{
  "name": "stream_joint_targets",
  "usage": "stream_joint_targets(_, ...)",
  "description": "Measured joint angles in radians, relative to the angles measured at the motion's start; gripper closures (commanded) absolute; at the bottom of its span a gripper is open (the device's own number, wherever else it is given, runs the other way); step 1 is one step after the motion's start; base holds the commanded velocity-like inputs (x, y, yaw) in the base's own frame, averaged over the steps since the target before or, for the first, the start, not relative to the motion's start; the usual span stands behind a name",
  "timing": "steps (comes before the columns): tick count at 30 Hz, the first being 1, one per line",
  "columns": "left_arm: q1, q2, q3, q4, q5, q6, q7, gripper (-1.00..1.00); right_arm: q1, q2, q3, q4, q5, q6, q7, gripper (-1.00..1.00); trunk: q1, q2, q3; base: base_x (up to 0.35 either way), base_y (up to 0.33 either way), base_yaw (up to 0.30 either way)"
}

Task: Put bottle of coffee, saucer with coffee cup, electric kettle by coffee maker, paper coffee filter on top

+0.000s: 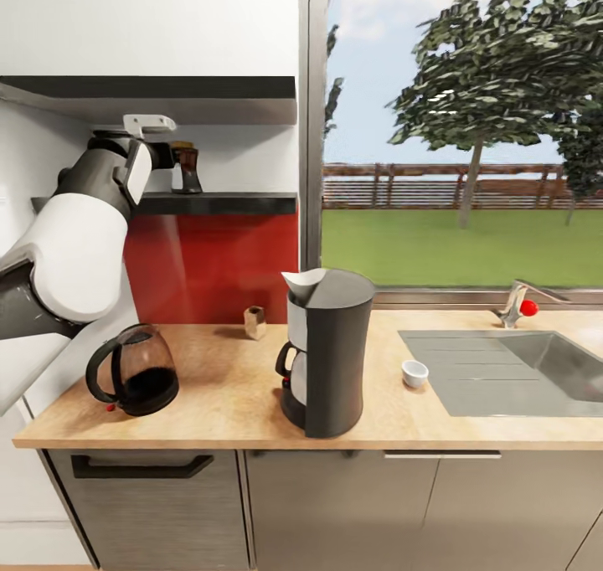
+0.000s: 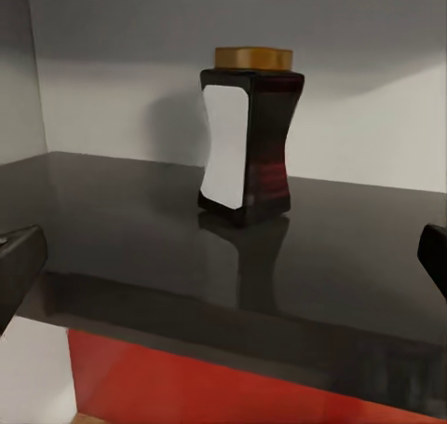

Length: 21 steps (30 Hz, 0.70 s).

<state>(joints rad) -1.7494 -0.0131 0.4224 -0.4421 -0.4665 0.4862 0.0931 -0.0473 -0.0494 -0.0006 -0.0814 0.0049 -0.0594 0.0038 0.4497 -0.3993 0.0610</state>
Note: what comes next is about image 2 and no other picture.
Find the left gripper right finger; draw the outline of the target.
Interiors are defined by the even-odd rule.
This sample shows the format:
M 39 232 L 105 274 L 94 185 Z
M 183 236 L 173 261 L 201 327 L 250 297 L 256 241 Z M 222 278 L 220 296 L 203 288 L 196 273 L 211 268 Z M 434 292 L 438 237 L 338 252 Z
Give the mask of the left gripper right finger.
M 419 241 L 417 256 L 447 298 L 447 228 L 427 224 Z

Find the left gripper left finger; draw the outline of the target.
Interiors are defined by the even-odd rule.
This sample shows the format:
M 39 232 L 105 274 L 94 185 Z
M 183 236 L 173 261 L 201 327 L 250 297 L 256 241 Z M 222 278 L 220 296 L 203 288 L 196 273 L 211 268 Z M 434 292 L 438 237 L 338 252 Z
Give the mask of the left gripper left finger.
M 39 225 L 0 235 L 0 337 L 48 260 Z

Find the bottle of coffee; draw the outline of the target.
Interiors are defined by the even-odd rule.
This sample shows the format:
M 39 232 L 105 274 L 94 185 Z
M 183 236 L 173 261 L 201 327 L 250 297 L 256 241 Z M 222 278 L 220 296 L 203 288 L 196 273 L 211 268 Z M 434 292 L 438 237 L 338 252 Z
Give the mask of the bottle of coffee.
M 294 51 L 216 48 L 200 75 L 211 144 L 197 205 L 240 226 L 289 212 L 285 146 L 305 84 Z

